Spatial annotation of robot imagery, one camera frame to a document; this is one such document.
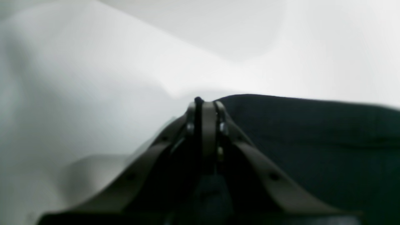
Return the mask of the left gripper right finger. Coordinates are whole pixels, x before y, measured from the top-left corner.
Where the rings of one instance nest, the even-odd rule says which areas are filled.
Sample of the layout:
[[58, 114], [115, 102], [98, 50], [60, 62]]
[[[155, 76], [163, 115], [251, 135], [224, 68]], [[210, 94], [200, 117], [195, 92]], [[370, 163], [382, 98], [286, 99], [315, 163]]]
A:
[[219, 101], [202, 103], [202, 151], [207, 172], [226, 182], [233, 215], [226, 225], [361, 225], [362, 215], [316, 198], [263, 155]]

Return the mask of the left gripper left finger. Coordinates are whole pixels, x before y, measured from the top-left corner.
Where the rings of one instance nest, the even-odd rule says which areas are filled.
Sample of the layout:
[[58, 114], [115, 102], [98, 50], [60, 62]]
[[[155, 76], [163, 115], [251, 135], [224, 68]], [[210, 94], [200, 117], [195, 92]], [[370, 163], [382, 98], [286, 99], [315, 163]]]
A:
[[186, 199], [200, 174], [200, 102], [168, 125], [99, 193], [39, 225], [161, 225]]

